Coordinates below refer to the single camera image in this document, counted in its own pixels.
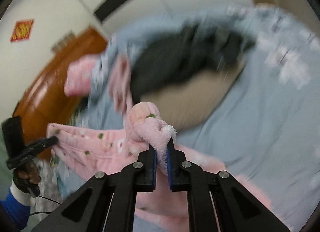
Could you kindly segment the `blue sleeve forearm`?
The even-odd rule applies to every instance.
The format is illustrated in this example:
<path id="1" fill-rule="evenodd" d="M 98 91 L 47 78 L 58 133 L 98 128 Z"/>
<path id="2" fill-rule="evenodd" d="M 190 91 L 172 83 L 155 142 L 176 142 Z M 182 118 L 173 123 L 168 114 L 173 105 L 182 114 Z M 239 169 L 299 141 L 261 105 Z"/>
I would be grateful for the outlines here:
<path id="1" fill-rule="evenodd" d="M 9 231 L 21 231 L 28 225 L 31 195 L 12 183 L 7 197 L 1 200 L 1 226 Z"/>

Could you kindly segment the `gloved left hand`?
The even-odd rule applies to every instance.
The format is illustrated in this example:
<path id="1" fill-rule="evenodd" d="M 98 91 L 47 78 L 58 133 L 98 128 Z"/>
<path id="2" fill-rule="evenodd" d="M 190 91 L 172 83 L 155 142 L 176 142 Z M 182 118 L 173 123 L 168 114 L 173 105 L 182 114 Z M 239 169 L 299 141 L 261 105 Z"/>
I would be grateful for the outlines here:
<path id="1" fill-rule="evenodd" d="M 33 198 L 40 196 L 41 177 L 33 160 L 29 160 L 13 171 L 13 181 L 19 190 Z"/>

